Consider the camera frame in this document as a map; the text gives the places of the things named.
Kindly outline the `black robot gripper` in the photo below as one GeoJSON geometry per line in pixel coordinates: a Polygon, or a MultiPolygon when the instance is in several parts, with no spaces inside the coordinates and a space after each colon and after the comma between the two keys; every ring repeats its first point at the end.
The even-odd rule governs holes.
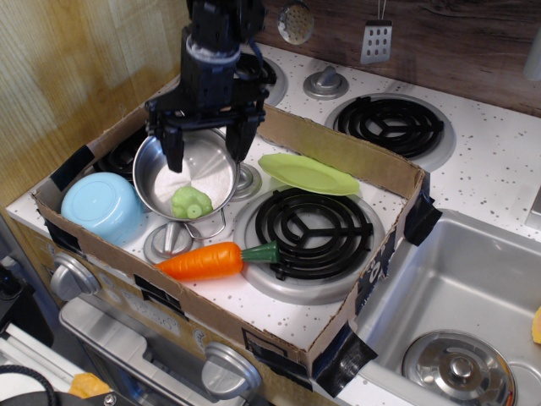
{"type": "Polygon", "coordinates": [[[261,25],[188,25],[181,42],[179,83],[145,103],[146,131],[160,139],[170,170],[183,171],[183,134],[226,128],[226,148],[242,162],[269,91],[259,79],[263,57],[254,37],[261,25]]]}

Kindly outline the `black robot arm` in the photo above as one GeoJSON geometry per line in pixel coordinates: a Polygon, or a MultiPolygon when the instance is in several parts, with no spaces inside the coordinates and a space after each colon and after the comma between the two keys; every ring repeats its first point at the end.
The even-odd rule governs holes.
{"type": "Polygon", "coordinates": [[[237,70],[241,46],[262,63],[254,37],[264,28],[261,1],[189,1],[190,23],[183,28],[178,85],[145,103],[148,135],[161,142],[168,167],[183,170],[185,133],[226,130],[226,148],[240,163],[265,120],[269,92],[257,73],[237,70]]]}

